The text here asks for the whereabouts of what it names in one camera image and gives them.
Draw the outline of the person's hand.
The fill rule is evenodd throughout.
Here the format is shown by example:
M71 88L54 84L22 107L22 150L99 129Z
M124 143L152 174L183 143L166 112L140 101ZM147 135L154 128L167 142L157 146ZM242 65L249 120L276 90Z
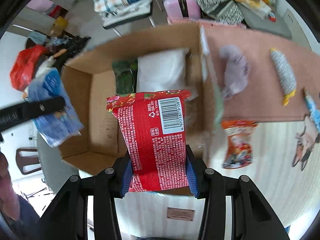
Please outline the person's hand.
M1 184L0 184L1 211L14 221L20 218L20 203L15 193L8 170L8 161L1 153Z

